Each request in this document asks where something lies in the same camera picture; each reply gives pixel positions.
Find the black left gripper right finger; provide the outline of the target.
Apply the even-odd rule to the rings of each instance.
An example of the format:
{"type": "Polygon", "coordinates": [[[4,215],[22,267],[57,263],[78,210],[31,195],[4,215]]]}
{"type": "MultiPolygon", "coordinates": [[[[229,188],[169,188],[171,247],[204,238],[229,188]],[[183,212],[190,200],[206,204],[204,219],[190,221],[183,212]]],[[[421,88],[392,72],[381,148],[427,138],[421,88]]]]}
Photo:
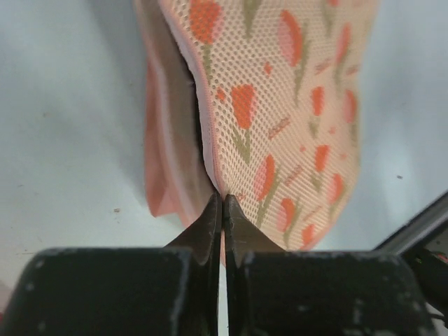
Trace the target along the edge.
{"type": "Polygon", "coordinates": [[[237,270],[288,255],[244,215],[234,195],[226,196],[223,210],[227,270],[237,270]]]}

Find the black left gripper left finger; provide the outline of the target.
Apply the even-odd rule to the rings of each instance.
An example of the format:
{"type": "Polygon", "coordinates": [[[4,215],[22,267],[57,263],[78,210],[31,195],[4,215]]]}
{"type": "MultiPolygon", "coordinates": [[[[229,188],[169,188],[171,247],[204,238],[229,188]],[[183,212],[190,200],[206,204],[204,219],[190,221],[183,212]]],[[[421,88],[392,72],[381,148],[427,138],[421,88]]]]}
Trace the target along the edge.
{"type": "Polygon", "coordinates": [[[168,243],[167,248],[190,249],[203,266],[209,262],[218,264],[221,253],[222,200],[213,193],[198,219],[168,243]]]}

